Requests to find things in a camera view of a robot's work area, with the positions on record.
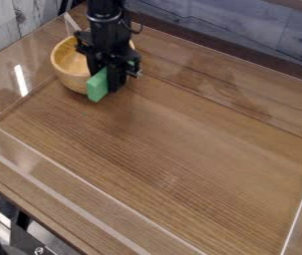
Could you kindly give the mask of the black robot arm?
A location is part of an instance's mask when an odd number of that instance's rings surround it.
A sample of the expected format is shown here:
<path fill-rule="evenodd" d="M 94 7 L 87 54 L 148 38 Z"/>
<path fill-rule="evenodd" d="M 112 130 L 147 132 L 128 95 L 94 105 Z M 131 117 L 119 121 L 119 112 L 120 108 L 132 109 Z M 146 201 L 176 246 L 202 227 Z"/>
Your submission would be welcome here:
<path fill-rule="evenodd" d="M 107 70 L 108 92 L 115 92 L 142 71 L 142 55 L 132 48 L 132 29 L 126 0 L 87 0 L 88 31 L 76 31 L 76 51 L 87 58 L 94 76 Z"/>

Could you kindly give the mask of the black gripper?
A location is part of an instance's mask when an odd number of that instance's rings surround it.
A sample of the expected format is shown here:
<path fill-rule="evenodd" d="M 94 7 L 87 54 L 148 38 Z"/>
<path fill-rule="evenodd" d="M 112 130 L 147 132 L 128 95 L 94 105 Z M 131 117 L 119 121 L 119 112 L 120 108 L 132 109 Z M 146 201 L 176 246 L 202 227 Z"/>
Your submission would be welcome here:
<path fill-rule="evenodd" d="M 136 78 L 142 71 L 142 55 L 132 47 L 132 34 L 120 30 L 100 35 L 92 31 L 76 31 L 76 50 L 87 56 L 91 75 L 107 66 L 108 91 L 116 92 L 126 84 L 127 76 Z"/>

